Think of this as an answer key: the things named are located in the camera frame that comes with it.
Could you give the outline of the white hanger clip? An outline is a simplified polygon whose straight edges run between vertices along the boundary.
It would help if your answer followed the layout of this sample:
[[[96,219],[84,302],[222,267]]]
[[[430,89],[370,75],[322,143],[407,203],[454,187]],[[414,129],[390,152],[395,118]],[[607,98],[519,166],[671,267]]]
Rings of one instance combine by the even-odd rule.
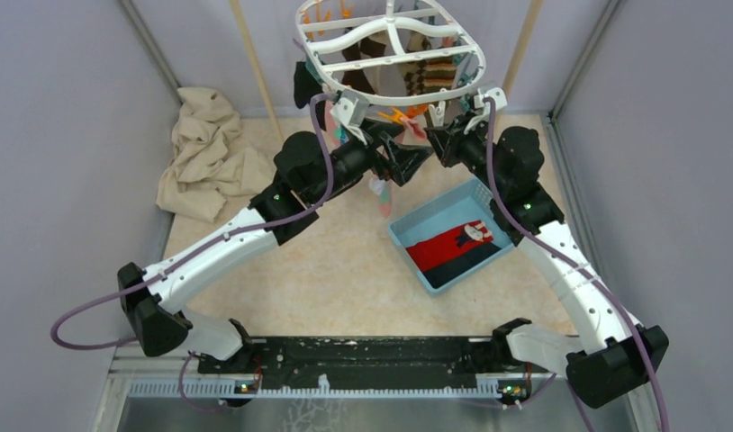
[[[431,127],[442,127],[445,124],[446,117],[446,102],[439,101],[437,103],[431,103],[428,106],[429,126]]]

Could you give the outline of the white round clip hanger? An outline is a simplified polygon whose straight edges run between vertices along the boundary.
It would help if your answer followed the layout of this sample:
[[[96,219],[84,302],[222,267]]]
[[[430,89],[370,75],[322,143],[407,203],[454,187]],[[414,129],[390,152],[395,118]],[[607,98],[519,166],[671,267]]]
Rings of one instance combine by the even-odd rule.
[[[484,51],[470,33],[437,1],[414,1],[409,8],[386,1],[383,10],[370,16],[353,14],[353,1],[305,1],[294,14],[301,49],[313,67],[313,74],[333,92],[345,91],[347,72],[374,68],[398,68],[432,60],[457,60],[462,67],[454,83],[436,92],[417,95],[382,95],[359,90],[372,105],[404,107],[435,104],[473,93],[487,67]],[[346,59],[342,51],[359,47],[370,37],[386,37],[385,53],[360,59]]]

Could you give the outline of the red sock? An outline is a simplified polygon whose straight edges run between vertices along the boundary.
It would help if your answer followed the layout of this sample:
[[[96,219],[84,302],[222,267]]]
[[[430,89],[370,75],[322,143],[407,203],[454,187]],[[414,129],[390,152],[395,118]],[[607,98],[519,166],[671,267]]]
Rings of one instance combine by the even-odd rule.
[[[473,220],[406,248],[420,271],[430,270],[472,248],[493,241],[493,233],[482,220]]]

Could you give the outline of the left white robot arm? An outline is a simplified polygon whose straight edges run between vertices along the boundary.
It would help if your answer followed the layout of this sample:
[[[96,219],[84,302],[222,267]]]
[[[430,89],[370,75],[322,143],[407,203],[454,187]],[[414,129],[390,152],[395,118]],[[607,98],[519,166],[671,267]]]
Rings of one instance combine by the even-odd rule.
[[[122,308],[145,356],[183,348],[210,356],[234,373],[255,359],[246,330],[186,305],[235,267],[301,234],[317,221],[313,206],[353,186],[369,172],[405,185],[432,155],[427,146],[402,144],[401,127],[366,121],[366,143],[356,138],[328,150],[320,133],[298,131],[274,157],[272,183],[210,236],[176,256],[145,268],[129,263],[117,274]]]

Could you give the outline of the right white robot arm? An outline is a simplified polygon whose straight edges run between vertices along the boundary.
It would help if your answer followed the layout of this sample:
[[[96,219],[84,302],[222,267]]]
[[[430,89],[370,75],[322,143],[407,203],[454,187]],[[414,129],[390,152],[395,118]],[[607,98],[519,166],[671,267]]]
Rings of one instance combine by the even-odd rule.
[[[594,409],[649,386],[665,415],[656,371],[668,336],[634,318],[584,256],[539,181],[545,158],[538,133],[513,126],[494,141],[487,121],[468,128],[470,119],[459,116],[446,127],[429,128],[429,142],[443,166],[466,167],[491,191],[496,223],[544,276],[576,332],[569,337],[524,319],[512,321],[492,346],[493,362],[503,371],[531,363],[563,376]]]

